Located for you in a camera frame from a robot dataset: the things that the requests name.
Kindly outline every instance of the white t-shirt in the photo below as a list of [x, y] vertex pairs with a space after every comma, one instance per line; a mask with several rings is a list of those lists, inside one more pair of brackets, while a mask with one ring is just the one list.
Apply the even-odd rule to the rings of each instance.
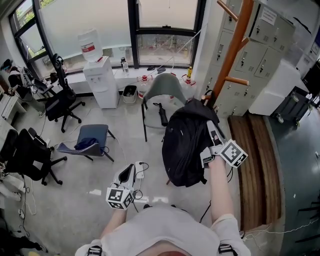
[[106, 256], [154, 256], [170, 251], [187, 256], [233, 255], [232, 252], [219, 254], [220, 244], [232, 246], [239, 256], [251, 255], [232, 214], [221, 216], [208, 228], [183, 210], [155, 206], [141, 211], [101, 240], [82, 246], [75, 256], [87, 256], [92, 246], [100, 246]]

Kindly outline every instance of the green chair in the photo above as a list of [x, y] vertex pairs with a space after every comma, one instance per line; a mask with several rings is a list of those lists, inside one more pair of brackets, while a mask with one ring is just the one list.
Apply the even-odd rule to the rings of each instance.
[[178, 78], [171, 73], [159, 74], [154, 79], [150, 89], [145, 93], [141, 104], [145, 142], [147, 142], [146, 127], [155, 129], [166, 128], [161, 124], [159, 107], [153, 104], [150, 104], [149, 106], [147, 105], [147, 102], [151, 98], [158, 95], [174, 96], [181, 102], [181, 106], [177, 106], [170, 102], [162, 103], [162, 107], [165, 110], [166, 118], [168, 119], [168, 121], [170, 120], [170, 117], [173, 115], [173, 113], [180, 107], [185, 105], [187, 102], [185, 96], [183, 95]]

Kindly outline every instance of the dark green floor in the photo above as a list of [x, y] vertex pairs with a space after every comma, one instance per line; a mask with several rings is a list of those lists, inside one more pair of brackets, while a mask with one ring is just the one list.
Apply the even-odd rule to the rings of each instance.
[[[300, 121], [280, 124], [269, 118], [281, 161], [285, 189], [285, 231], [310, 222], [315, 211], [298, 212], [317, 201], [320, 193], [320, 167], [315, 151], [320, 154], [320, 114], [313, 110]], [[295, 241], [320, 234], [320, 220], [308, 227], [284, 234], [281, 256], [300, 256], [320, 248], [320, 238], [307, 242]]]

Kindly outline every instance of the black backpack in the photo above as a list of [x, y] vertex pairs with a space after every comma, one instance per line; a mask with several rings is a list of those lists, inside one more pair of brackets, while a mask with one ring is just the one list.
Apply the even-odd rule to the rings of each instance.
[[201, 165], [200, 153], [213, 146], [207, 121], [217, 126], [217, 114], [192, 99], [178, 109], [170, 118], [165, 129], [162, 159], [170, 181], [177, 187], [190, 187], [198, 182], [207, 182]]

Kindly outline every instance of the red label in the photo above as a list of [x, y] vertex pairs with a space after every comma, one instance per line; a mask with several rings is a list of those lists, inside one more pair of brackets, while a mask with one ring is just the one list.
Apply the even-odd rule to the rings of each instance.
[[95, 49], [96, 49], [96, 48], [95, 48], [95, 45], [94, 45], [93, 42], [81, 46], [81, 50], [82, 50], [83, 53], [88, 53], [88, 52], [91, 52], [91, 51], [93, 51], [93, 50], [95, 50]]

